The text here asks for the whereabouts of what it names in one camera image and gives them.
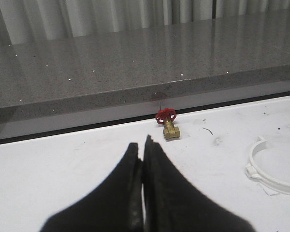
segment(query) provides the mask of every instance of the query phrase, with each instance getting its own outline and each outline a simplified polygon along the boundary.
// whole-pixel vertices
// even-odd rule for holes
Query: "speckled stone slab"
[[[0,124],[277,82],[287,10],[4,46]]]

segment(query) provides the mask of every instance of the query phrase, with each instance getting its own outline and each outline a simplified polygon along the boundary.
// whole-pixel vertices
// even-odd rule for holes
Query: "brass valve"
[[[180,137],[179,128],[175,127],[173,122],[169,118],[164,120],[163,135],[166,140]]]
[[[164,124],[163,135],[166,140],[180,137],[179,128],[173,124],[175,118],[176,113],[174,109],[165,108],[164,110],[159,110],[156,114],[157,123]]]

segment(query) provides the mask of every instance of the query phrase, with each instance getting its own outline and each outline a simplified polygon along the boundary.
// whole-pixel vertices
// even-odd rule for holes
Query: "white table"
[[[138,142],[142,157],[148,134],[213,201],[258,232],[290,232],[290,196],[244,173],[261,135],[268,149],[256,162],[290,182],[290,96],[181,114],[174,122],[181,138],[170,141],[150,119],[0,145],[0,232],[38,231],[49,216],[101,183],[130,142]]]

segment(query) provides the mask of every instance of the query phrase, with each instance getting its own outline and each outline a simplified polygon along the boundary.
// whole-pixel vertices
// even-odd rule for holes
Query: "valve handle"
[[[176,118],[176,112],[174,109],[165,108],[164,110],[159,110],[156,114],[156,121],[158,124],[164,124],[164,120],[169,118],[172,122]]]

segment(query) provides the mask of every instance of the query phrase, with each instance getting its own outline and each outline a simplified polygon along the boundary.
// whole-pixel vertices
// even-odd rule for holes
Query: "white pipe clamp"
[[[276,178],[271,177],[262,171],[254,161],[254,156],[259,152],[266,149],[266,140],[259,136],[258,141],[251,147],[249,151],[249,161],[250,163],[246,165],[245,173],[249,178],[258,180],[265,186],[273,189],[277,192],[290,195],[290,183],[280,181]]]

